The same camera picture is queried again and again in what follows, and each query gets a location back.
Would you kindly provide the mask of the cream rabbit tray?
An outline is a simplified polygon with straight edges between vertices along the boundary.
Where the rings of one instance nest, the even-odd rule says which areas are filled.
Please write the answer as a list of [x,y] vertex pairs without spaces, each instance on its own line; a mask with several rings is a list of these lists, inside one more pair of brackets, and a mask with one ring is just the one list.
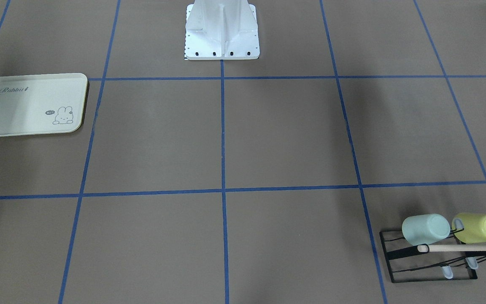
[[82,73],[0,77],[0,137],[76,131],[87,88]]

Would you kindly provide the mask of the light green cup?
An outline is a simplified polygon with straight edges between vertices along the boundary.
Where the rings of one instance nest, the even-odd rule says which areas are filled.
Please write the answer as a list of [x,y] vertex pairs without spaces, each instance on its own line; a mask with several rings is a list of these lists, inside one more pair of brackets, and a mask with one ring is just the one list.
[[450,233],[451,225],[439,214],[409,216],[402,223],[402,235],[412,246],[434,244]]

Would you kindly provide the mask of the yellow cup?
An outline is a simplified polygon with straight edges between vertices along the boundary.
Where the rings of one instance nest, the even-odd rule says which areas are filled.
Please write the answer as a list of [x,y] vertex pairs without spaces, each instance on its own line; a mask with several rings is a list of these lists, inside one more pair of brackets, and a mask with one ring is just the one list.
[[461,212],[452,220],[455,237],[465,244],[486,242],[486,214]]

